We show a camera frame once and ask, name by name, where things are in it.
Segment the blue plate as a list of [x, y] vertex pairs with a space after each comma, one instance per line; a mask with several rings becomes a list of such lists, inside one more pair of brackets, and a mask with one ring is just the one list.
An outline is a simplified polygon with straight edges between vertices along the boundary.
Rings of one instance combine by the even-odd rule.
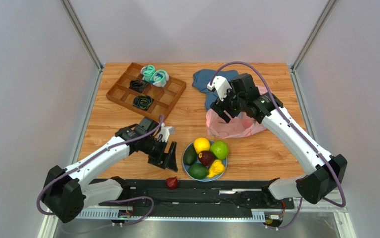
[[[192, 179], [200, 182], [211, 182], [219, 179], [226, 171], [228, 166], [228, 158], [219, 159], [223, 166], [216, 164], [215, 166], [212, 163], [211, 165], [204, 165], [196, 154], [194, 143], [190, 143], [184, 150], [181, 156], [181, 163], [184, 168], [185, 173]], [[220, 173], [209, 175], [213, 171], [211, 168], [222, 168], [224, 170]]]

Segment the yellow fake pear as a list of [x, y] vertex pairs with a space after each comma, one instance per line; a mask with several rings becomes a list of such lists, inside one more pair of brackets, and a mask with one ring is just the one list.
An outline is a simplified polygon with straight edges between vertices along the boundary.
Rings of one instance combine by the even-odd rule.
[[214, 160], [208, 169], [208, 178], [212, 178], [218, 174], [221, 174], [225, 171], [225, 165], [222, 163], [222, 160]]

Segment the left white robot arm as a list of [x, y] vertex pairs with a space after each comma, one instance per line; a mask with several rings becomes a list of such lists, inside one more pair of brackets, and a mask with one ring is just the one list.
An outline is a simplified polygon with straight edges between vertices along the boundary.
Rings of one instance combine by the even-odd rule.
[[121, 177], [103, 182], [94, 179], [116, 162], [135, 152], [148, 156], [148, 163], [177, 172], [176, 142], [168, 142], [175, 133], [173, 126], [144, 117], [139, 124], [120, 128], [115, 135], [86, 158], [62, 168], [52, 167], [36, 201], [44, 215], [55, 215], [63, 223], [76, 218], [83, 209], [101, 203], [128, 204], [131, 186]]

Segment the green fake lime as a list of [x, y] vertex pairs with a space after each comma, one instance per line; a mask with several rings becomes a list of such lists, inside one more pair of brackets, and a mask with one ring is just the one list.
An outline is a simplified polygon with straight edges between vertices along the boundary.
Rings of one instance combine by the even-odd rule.
[[203, 164], [195, 163], [188, 168], [187, 172], [194, 179], [202, 180], [207, 177], [208, 168]]

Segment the green fake avocado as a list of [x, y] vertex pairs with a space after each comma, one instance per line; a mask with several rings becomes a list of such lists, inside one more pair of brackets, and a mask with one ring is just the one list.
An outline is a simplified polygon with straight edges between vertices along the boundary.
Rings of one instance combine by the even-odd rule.
[[198, 160], [198, 153], [196, 152], [194, 145], [190, 144], [183, 152], [183, 163], [191, 166]]

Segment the dark red fake fruit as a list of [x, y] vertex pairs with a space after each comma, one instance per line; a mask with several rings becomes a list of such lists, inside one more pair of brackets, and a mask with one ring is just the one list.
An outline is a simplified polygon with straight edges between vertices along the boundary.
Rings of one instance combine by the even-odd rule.
[[170, 177], [165, 180], [166, 187], [170, 190], [174, 190], [178, 186], [178, 177]]

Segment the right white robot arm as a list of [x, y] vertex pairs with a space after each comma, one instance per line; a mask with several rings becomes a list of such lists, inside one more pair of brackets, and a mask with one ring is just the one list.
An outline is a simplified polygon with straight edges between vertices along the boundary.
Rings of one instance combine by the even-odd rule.
[[225, 123], [245, 113], [275, 134], [302, 166], [304, 172], [300, 176], [272, 180], [266, 192], [274, 199], [299, 197], [317, 204], [341, 187], [346, 158], [341, 154], [332, 155], [315, 142], [275, 95], [270, 91], [260, 93], [251, 75], [240, 74], [231, 81], [216, 76], [207, 89], [218, 94], [210, 106]]

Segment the pink plastic bag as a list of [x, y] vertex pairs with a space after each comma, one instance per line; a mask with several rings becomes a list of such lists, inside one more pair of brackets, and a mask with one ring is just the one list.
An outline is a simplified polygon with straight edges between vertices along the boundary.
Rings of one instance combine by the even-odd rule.
[[206, 127], [208, 135], [226, 138], [248, 137], [266, 130], [266, 127], [258, 123], [255, 119], [248, 117], [246, 113], [240, 112], [236, 117], [231, 118], [229, 123], [225, 123], [219, 115], [210, 108], [212, 102], [218, 98], [217, 92], [208, 92], [206, 105]]

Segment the dark purple fake mangosteen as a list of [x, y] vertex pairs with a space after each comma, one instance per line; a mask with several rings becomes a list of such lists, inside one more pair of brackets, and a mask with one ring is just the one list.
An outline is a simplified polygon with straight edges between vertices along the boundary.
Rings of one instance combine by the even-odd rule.
[[216, 160], [216, 156], [211, 151], [201, 151], [198, 159], [203, 165], [210, 166]]

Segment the blue cloth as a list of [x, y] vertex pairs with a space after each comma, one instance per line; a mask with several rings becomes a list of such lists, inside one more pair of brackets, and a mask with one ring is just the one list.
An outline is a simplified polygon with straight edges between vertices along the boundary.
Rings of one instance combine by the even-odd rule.
[[[215, 71], [211, 69], [202, 69], [193, 74], [193, 84], [192, 86], [196, 88], [200, 93], [206, 94], [205, 109], [209, 110], [210, 105], [218, 98], [217, 92], [211, 92], [207, 89], [207, 85], [212, 79]], [[239, 75], [236, 70], [221, 71], [217, 76], [222, 76], [230, 81], [235, 76]]]

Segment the yellow fake lemon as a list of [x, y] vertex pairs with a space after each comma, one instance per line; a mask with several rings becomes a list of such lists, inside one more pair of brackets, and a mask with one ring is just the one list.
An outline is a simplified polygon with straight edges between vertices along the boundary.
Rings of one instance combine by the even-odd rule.
[[196, 153], [199, 154], [202, 151], [209, 151], [211, 147], [211, 143], [207, 138], [200, 137], [194, 140], [193, 146]]

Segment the light green fake apple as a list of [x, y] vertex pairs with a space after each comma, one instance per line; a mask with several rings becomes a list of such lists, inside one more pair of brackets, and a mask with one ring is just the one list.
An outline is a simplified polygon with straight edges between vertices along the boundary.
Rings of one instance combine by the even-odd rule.
[[216, 156], [217, 159], [223, 160], [229, 154], [229, 147], [224, 141], [215, 141], [210, 146], [210, 151]]

